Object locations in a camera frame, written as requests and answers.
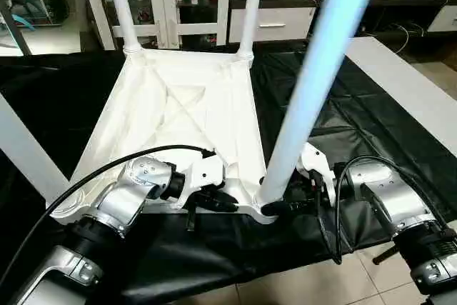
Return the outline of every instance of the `upside-down white chair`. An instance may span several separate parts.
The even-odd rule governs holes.
[[[260,208],[282,197],[368,0],[325,0],[268,171],[249,73],[259,0],[246,2],[236,54],[143,49],[128,1],[114,3],[126,61],[71,179],[65,178],[0,95],[2,151],[51,203],[70,184],[121,156],[167,144],[200,146],[222,158],[225,192],[237,199],[238,212],[261,223],[272,222],[274,218],[263,216]],[[192,151],[156,156],[176,164],[178,170],[200,159]],[[94,179],[67,199],[54,218],[74,220],[118,173],[113,169]],[[147,211],[175,210],[157,203]]]

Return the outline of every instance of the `black tablecloth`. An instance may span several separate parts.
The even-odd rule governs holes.
[[[256,53],[251,79],[267,161],[302,59],[302,52]],[[123,62],[120,52],[0,58],[0,91],[68,177]],[[348,59],[310,142],[326,153],[331,165],[362,154],[393,159],[446,219],[457,217],[455,157]],[[43,210],[43,199],[1,155],[0,271]],[[351,195],[343,200],[342,220],[355,249],[388,240],[368,204]],[[326,222],[331,228],[330,216]],[[52,219],[41,227],[1,291],[0,302],[63,236]],[[327,258],[311,214],[280,218],[271,225],[244,215],[200,215],[194,233],[186,231],[184,215],[144,215],[115,263],[114,278],[105,279],[95,299],[156,304]]]

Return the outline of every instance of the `floor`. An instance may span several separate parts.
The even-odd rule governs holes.
[[[33,55],[69,54],[81,51],[76,16],[70,16],[61,26],[39,26],[35,31],[21,29]],[[7,30],[0,30],[0,56],[22,56]]]
[[[451,223],[457,230],[457,221]],[[381,265],[371,260],[391,243],[345,255],[341,266],[324,261],[270,274],[175,301],[173,305],[420,305],[426,298],[397,254]]]
[[[436,86],[457,100],[457,72],[442,62],[411,64]]]

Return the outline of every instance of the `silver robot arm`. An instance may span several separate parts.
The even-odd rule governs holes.
[[[181,208],[202,187],[222,186],[224,174],[216,155],[198,160],[183,174],[176,172],[174,165],[150,156],[130,160],[117,181],[72,224],[63,245],[54,247],[13,304],[84,304],[110,264],[119,258],[146,200],[166,199]]]

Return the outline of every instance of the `shelf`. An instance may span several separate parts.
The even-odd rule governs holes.
[[[244,9],[246,0],[230,0],[232,9]],[[457,0],[370,0],[369,6],[443,6],[457,4]],[[288,7],[319,7],[320,0],[260,0],[260,9]]]
[[[232,9],[246,8],[246,0],[230,0]],[[292,7],[316,7],[313,0],[260,0],[260,9],[277,9]]]

